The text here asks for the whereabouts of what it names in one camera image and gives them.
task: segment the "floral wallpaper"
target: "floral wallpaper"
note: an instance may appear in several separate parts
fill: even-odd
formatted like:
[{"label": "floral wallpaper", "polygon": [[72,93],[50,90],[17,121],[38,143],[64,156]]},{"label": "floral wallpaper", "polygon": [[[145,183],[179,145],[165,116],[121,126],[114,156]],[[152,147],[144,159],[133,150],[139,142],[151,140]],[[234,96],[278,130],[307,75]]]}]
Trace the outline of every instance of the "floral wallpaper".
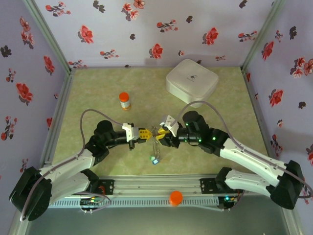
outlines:
[{"label": "floral wallpaper", "polygon": [[[55,12],[61,8],[54,6]],[[0,227],[4,235],[16,211],[9,195],[25,169],[39,166],[66,72],[22,1],[1,2],[0,19],[0,212],[5,212]]]},{"label": "floral wallpaper", "polygon": [[241,66],[273,3],[34,1],[71,68],[176,66],[187,58],[203,66]]},{"label": "floral wallpaper", "polygon": [[[313,23],[311,0],[289,0],[247,68],[247,84],[256,95],[272,157],[301,164],[313,186]],[[308,195],[308,189],[302,190]],[[313,197],[296,205],[306,230],[313,234]]]}]

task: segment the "orange bottle cap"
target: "orange bottle cap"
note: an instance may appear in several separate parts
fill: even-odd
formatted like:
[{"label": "orange bottle cap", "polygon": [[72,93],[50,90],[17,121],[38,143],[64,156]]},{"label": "orange bottle cap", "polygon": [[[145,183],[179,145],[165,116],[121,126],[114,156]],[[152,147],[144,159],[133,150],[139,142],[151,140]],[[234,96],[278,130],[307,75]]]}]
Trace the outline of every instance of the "orange bottle cap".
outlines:
[{"label": "orange bottle cap", "polygon": [[126,92],[119,94],[119,100],[122,102],[127,102],[129,100],[129,95]]},{"label": "orange bottle cap", "polygon": [[173,207],[178,206],[182,202],[182,193],[174,191],[170,195],[170,203]]}]

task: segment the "white box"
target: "white box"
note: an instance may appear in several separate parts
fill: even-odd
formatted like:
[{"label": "white box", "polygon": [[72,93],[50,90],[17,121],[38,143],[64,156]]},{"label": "white box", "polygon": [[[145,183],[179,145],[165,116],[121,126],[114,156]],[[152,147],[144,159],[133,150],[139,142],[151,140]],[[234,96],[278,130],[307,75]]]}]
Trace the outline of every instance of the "white box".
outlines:
[{"label": "white box", "polygon": [[[219,77],[196,62],[186,59],[181,61],[166,76],[166,90],[185,103],[207,100],[214,92]],[[191,105],[194,108],[202,104]]]}]

